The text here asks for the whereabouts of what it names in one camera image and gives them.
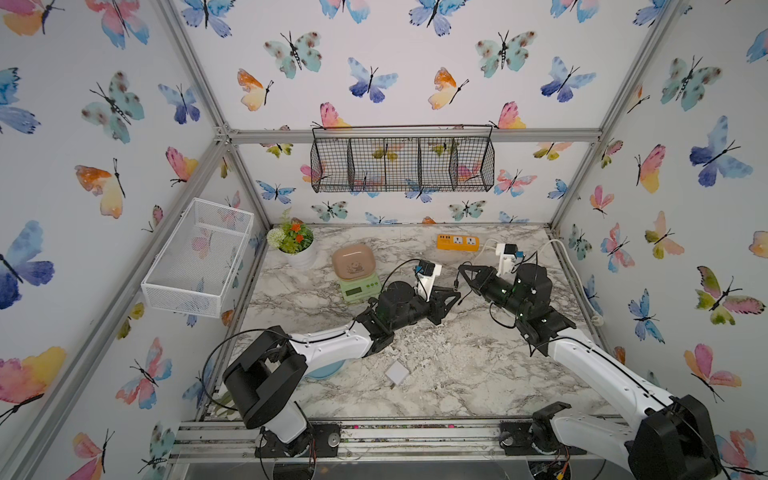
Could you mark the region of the orange power strip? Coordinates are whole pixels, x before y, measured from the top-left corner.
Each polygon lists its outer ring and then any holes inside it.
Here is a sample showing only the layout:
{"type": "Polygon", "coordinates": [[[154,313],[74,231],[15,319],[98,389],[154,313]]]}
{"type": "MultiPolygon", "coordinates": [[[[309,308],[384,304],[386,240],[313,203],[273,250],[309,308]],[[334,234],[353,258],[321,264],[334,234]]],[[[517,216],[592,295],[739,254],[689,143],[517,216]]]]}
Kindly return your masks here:
{"type": "Polygon", "coordinates": [[[438,234],[436,248],[446,251],[478,252],[479,238],[468,235],[438,234]]]}

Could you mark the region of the white usb charger adapter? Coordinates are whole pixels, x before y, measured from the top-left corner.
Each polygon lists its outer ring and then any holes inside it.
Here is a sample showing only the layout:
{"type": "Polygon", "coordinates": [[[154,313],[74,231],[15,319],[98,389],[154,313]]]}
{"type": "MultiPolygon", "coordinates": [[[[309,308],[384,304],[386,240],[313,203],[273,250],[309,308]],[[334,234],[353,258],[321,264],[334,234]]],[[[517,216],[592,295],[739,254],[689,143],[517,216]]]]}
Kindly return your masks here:
{"type": "Polygon", "coordinates": [[[399,361],[395,361],[386,370],[385,375],[392,387],[401,385],[410,375],[408,368],[399,361]]]}

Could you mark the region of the green electronic kitchen scale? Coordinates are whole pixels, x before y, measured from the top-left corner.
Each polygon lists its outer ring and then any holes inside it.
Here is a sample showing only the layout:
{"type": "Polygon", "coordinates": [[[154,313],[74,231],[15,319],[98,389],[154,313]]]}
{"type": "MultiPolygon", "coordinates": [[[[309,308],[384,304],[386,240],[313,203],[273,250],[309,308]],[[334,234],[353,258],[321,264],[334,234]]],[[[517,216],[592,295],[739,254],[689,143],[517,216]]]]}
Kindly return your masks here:
{"type": "Polygon", "coordinates": [[[342,298],[347,303],[365,302],[369,298],[377,298],[381,292],[381,281],[376,272],[352,280],[340,279],[339,285],[342,298]]]}

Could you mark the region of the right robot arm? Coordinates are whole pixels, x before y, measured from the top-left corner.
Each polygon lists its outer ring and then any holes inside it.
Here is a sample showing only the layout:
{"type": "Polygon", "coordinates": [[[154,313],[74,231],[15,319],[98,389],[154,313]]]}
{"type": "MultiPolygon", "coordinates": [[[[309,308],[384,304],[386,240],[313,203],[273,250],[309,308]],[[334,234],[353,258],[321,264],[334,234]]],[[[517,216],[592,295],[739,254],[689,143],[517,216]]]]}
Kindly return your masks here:
{"type": "Polygon", "coordinates": [[[714,479],[722,474],[707,408],[677,397],[634,373],[596,345],[550,304],[544,267],[524,263],[513,281],[492,266],[458,269],[470,290],[514,318],[513,329],[539,352],[587,383],[622,417],[621,423],[577,413],[565,402],[532,414],[530,442],[551,453],[562,446],[597,455],[636,479],[714,479]]]}

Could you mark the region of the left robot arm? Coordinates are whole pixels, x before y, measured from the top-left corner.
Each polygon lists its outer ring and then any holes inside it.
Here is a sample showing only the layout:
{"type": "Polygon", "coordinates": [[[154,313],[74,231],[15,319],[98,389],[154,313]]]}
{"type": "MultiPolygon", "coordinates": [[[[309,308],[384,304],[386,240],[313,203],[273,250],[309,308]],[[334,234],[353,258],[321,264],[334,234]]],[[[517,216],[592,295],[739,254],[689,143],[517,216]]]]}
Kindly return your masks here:
{"type": "Polygon", "coordinates": [[[310,424],[292,396],[306,374],[340,361],[377,354],[395,332],[427,319],[439,325],[461,293],[435,286],[427,297],[396,281],[355,317],[349,326],[290,336],[281,327],[266,329],[224,371],[223,382],[248,429],[263,427],[280,443],[310,442],[310,424]]]}

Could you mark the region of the pink bowl on scale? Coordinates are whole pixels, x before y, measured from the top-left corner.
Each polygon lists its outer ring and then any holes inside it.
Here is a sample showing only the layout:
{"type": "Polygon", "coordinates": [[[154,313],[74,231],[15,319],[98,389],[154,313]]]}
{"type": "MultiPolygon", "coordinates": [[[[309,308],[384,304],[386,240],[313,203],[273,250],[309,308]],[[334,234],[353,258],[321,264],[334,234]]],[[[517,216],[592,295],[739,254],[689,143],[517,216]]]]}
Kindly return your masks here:
{"type": "Polygon", "coordinates": [[[331,259],[334,272],[341,280],[350,281],[365,278],[376,271],[373,251],[362,243],[348,245],[336,250],[331,259]]]}

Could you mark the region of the potted plant white pot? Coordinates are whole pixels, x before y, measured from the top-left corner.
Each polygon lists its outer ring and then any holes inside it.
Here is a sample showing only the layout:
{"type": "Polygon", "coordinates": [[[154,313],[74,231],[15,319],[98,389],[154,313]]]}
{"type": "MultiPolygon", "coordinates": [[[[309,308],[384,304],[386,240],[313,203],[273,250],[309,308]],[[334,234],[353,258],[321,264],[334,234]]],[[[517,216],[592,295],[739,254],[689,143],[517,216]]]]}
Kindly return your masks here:
{"type": "Polygon", "coordinates": [[[278,223],[266,235],[267,243],[282,252],[288,263],[297,270],[310,269],[317,257],[314,232],[303,220],[295,217],[291,209],[281,214],[278,223]]]}

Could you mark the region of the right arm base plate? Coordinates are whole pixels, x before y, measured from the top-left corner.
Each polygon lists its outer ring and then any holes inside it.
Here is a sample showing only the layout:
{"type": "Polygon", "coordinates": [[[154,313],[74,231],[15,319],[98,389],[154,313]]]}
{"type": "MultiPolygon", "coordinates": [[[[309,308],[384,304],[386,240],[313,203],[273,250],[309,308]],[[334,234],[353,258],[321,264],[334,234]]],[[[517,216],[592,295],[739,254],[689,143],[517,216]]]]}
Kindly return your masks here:
{"type": "Polygon", "coordinates": [[[556,401],[534,412],[530,418],[501,421],[499,446],[506,456],[563,454],[566,445],[555,436],[551,421],[557,413],[570,408],[570,404],[556,401]]]}

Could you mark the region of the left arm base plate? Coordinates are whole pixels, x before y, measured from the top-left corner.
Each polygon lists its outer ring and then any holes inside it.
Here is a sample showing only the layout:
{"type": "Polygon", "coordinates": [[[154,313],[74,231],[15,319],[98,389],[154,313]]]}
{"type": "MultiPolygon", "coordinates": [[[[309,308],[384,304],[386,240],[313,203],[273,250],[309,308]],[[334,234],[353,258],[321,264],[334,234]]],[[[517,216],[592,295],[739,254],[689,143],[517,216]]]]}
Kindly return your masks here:
{"type": "Polygon", "coordinates": [[[257,441],[255,457],[283,459],[312,454],[317,458],[333,458],[337,456],[340,443],[340,424],[310,422],[304,432],[288,443],[266,430],[257,441]]]}

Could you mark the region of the white mesh wall basket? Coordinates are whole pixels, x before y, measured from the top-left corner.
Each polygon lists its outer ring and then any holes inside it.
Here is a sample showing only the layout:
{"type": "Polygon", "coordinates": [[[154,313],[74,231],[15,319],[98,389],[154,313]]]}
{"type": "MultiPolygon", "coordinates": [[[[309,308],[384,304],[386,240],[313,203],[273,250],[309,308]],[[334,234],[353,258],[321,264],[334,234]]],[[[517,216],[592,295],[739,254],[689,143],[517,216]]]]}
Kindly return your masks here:
{"type": "Polygon", "coordinates": [[[146,305],[195,317],[220,316],[253,223],[254,215],[245,210],[192,199],[141,282],[146,305]]]}

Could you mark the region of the aluminium front rail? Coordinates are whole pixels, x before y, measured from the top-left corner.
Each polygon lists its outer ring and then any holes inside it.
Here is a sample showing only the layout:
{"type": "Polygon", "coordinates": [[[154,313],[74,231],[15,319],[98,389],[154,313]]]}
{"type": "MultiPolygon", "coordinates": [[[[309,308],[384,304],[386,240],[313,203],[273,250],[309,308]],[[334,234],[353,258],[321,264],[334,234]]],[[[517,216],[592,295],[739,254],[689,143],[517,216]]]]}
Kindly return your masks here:
{"type": "MultiPolygon", "coordinates": [[[[563,454],[506,456],[498,444],[499,423],[512,418],[321,419],[341,425],[341,443],[330,462],[581,459],[591,455],[574,440],[563,454]]],[[[256,462],[257,430],[236,422],[186,422],[179,427],[170,459],[179,464],[256,462]]]]}

